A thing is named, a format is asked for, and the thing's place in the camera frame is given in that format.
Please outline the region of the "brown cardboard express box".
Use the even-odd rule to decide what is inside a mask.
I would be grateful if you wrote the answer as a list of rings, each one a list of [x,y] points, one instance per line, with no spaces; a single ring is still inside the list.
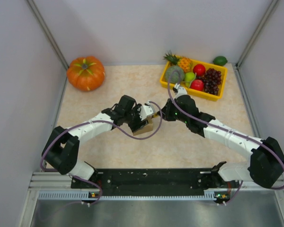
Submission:
[[[146,125],[142,126],[142,128],[138,129],[137,131],[133,132],[133,136],[141,135],[147,132],[153,131],[153,121],[151,117],[146,119]]]

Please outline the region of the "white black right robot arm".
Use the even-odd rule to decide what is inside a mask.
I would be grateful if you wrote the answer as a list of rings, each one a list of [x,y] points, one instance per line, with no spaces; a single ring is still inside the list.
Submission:
[[[275,183],[284,174],[284,154],[272,137],[256,138],[222,124],[214,116],[200,112],[189,95],[169,98],[162,108],[165,121],[181,121],[195,134],[219,142],[243,156],[241,163],[223,162],[211,176],[212,183],[223,187],[230,181],[253,181],[257,185],[280,190]]]

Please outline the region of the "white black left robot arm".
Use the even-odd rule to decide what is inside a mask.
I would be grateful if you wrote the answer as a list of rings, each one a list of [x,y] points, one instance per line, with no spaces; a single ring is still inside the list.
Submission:
[[[154,114],[155,110],[150,102],[138,104],[132,97],[124,95],[117,104],[102,110],[84,123],[67,129],[61,126],[54,128],[42,152],[42,159],[61,175],[75,175],[87,187],[94,187],[98,182],[96,170],[78,159],[80,146],[124,123],[132,132],[136,132],[146,126],[147,118]]]

